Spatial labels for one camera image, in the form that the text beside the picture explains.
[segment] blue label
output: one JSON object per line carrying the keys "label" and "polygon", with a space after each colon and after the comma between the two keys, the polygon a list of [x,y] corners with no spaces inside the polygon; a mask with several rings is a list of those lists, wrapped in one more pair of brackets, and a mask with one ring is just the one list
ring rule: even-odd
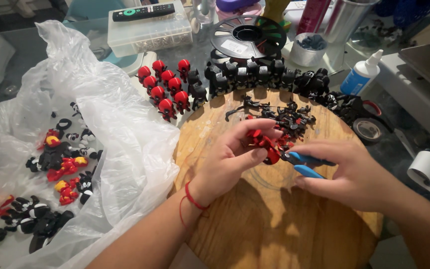
{"label": "blue label", "polygon": [[369,80],[370,78],[361,76],[352,69],[341,84],[340,90],[344,94],[357,95]]}

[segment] wooden cutting board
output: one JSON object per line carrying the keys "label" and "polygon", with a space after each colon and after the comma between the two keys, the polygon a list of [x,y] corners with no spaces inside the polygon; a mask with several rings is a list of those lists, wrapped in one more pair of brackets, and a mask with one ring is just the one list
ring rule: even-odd
{"label": "wooden cutting board", "polygon": [[[245,118],[248,110],[230,116],[225,112],[242,104],[242,94],[272,106],[286,106],[290,98],[299,107],[312,107],[317,119],[306,130],[305,141],[342,139],[363,145],[356,134],[325,107],[296,94],[279,90],[236,90],[217,97],[193,113],[182,125],[174,153],[180,173],[179,190],[191,180],[218,136]],[[331,178],[337,167],[315,170]],[[260,164],[242,174],[238,184],[215,200],[201,217],[189,247],[209,268],[358,268],[365,265],[377,244],[382,215],[354,211],[338,202],[291,188],[299,174],[280,160]]]}

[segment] left hand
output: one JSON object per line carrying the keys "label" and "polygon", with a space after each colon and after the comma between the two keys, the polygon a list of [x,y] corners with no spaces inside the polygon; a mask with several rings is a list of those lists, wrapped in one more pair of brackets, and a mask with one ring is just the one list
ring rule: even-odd
{"label": "left hand", "polygon": [[248,146],[249,130],[261,129],[271,139],[279,138],[282,131],[275,130],[271,119],[244,120],[218,137],[212,145],[201,170],[189,185],[190,194],[202,206],[208,206],[227,193],[240,179],[242,172],[263,162],[267,150]]}

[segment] white plastic bag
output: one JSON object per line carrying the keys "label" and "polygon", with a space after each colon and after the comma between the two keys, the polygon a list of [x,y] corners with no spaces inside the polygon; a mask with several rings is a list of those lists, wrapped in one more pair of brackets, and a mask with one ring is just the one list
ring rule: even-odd
{"label": "white plastic bag", "polygon": [[0,150],[0,157],[19,152],[7,157],[10,164],[2,170],[19,175],[21,159],[49,128],[54,100],[77,102],[104,153],[92,178],[94,194],[75,218],[50,244],[20,257],[9,268],[84,268],[166,199],[179,171],[172,159],[179,130],[137,93],[120,68],[99,62],[80,32],[58,21],[36,25],[48,43],[49,58],[27,72],[15,99],[0,103],[0,136],[11,144],[4,144],[9,152]]}

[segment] plastic storage box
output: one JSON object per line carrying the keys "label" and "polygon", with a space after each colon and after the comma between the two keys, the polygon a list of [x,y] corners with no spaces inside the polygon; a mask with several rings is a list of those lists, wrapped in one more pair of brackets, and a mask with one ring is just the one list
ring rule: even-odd
{"label": "plastic storage box", "polygon": [[109,11],[107,43],[117,57],[192,42],[192,28],[182,3],[176,0],[163,4],[173,4],[175,13],[136,21],[114,22],[112,21],[112,13],[120,12],[120,10]]}

